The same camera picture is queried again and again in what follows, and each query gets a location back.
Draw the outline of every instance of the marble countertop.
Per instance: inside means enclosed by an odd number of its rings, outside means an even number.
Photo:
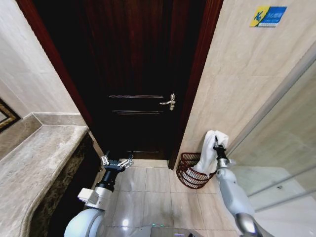
[[[34,210],[87,131],[45,125],[0,160],[1,237],[27,236]]]

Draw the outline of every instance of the countertop edge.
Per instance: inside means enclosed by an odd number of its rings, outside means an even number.
[[[54,171],[54,173],[51,176],[51,179],[44,185],[44,187],[37,194],[37,196],[32,201],[32,203],[28,206],[26,214],[24,215],[22,223],[21,223],[19,237],[28,237],[29,236],[31,220],[32,220],[32,217],[33,217],[33,214],[34,214],[36,208],[40,204],[41,200],[44,198],[45,194],[49,190],[52,183],[55,181],[55,179],[59,175],[60,171],[66,165],[66,163],[68,162],[68,160],[70,159],[70,157],[72,156],[72,154],[74,153],[74,151],[76,150],[76,148],[78,147],[78,145],[80,144],[80,142],[82,141],[84,136],[88,133],[88,131],[89,131],[89,129],[88,129],[88,127],[86,127],[85,130],[83,131],[83,133],[81,134],[81,136],[77,139],[76,144],[73,146],[71,151],[67,154],[66,158],[60,163],[58,168]]]

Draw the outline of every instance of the glass shower door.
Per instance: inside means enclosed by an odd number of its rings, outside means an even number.
[[[258,217],[316,236],[316,62],[229,157]]]

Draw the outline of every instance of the door frame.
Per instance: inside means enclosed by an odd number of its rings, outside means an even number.
[[[25,18],[30,24],[33,32],[38,38],[53,67],[65,85],[71,98],[75,102],[78,110],[84,118],[86,124],[93,127],[92,117],[84,104],[82,97],[77,91],[67,69],[55,47],[50,35],[42,22],[32,0],[16,0]],[[191,108],[197,93],[198,84],[202,76],[203,68],[206,62],[208,51],[214,35],[216,23],[222,8],[223,0],[206,0],[200,31],[197,40],[197,46],[194,53],[192,68],[188,81],[188,87],[184,98],[184,103],[180,115],[178,128],[176,129],[175,142],[169,159],[168,167],[175,168],[178,153],[189,120]]]

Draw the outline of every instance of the white towel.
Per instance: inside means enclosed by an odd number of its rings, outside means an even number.
[[[205,135],[201,158],[199,159],[199,162],[193,166],[195,171],[204,173],[206,175],[216,171],[216,151],[213,149],[215,145],[215,136],[217,137],[218,144],[222,144],[224,147],[227,147],[228,135],[220,131],[208,131]]]

